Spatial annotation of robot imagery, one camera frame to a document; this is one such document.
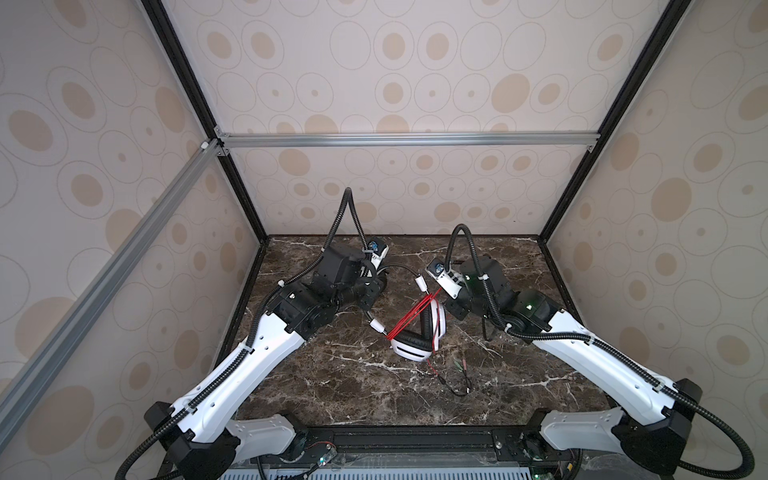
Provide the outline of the white black headphones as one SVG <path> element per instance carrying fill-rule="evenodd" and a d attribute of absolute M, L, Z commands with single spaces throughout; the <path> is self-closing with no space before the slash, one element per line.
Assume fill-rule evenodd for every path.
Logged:
<path fill-rule="evenodd" d="M 438 301 L 440 291 L 432 293 L 424 277 L 413 269 L 403 265 L 394 265 L 394 268 L 411 274 L 422 298 L 391 329 L 368 311 L 366 318 L 370 327 L 387 338 L 396 355 L 414 362 L 427 362 L 439 349 L 447 331 L 447 314 Z"/>

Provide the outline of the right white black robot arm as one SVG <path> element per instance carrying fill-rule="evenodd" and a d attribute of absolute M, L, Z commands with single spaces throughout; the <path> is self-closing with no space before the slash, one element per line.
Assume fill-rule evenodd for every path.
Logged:
<path fill-rule="evenodd" d="M 714 479 L 743 479 L 753 473 L 752 449 L 733 427 L 701 406 L 702 391 L 694 382 L 673 381 L 635 362 L 539 291 L 497 292 L 506 278 L 492 263 L 478 254 L 469 227 L 458 224 L 444 259 L 434 261 L 428 272 L 462 310 L 479 305 L 480 318 L 559 358 L 616 403 L 600 412 L 546 413 L 538 435 L 547 445 L 622 453 L 659 476 L 679 469 Z M 734 444 L 741 456 L 738 466 L 719 470 L 683 460 L 696 418 Z"/>

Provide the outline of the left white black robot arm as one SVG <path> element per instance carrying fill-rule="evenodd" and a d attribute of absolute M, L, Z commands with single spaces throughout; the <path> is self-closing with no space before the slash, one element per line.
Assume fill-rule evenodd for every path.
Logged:
<path fill-rule="evenodd" d="M 169 479 L 218 479 L 232 464 L 256 456 L 255 447 L 269 424 L 256 422 L 255 432 L 247 433 L 232 420 L 240 406 L 276 366 L 341 310 L 355 305 L 370 313 L 385 287 L 378 272 L 385 249 L 364 238 L 359 249 L 333 248 L 346 214 L 364 237 L 353 191 L 346 188 L 320 254 L 302 271 L 278 282 L 262 301 L 246 339 L 222 364 L 175 402 L 158 402 L 146 412 L 152 433 L 118 467 L 116 478 L 126 478 L 156 444 L 175 467 L 167 473 Z"/>

